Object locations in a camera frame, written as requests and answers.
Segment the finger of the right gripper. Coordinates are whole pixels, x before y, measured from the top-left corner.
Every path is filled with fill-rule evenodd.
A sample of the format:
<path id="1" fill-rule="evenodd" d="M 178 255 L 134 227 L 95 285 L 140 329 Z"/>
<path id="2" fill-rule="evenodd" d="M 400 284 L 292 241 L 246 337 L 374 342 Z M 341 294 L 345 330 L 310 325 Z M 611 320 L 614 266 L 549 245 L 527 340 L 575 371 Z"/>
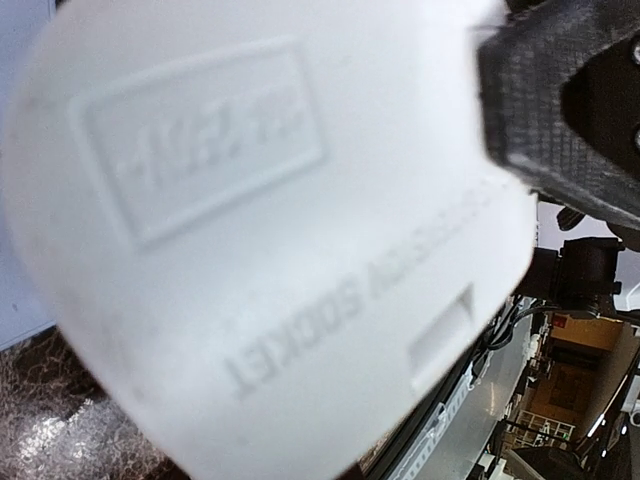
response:
<path id="1" fill-rule="evenodd" d="M 638 229 L 638 2 L 510 1 L 478 67 L 490 158 L 547 198 Z"/>

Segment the white plug adapter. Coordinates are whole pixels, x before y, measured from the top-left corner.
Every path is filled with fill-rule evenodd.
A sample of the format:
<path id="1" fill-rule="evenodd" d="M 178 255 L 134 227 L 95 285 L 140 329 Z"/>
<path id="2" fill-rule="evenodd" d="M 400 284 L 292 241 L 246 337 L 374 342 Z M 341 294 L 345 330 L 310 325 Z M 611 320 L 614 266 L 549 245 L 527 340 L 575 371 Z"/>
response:
<path id="1" fill-rule="evenodd" d="M 524 276 L 488 155 L 502 1 L 68 1 L 5 115 L 13 244 L 66 340 L 194 479 L 330 479 Z"/>

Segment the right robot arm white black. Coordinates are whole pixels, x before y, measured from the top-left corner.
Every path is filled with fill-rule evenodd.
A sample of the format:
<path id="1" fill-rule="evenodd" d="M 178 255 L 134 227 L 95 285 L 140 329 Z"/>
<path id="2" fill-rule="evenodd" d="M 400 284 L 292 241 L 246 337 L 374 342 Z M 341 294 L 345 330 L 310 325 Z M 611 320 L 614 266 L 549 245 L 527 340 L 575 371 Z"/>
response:
<path id="1" fill-rule="evenodd" d="M 561 229 L 603 221 L 608 238 L 537 250 L 520 284 L 575 317 L 637 322 L 618 307 L 620 254 L 639 246 L 639 5 L 511 1 L 478 49 L 490 158 L 562 207 Z"/>

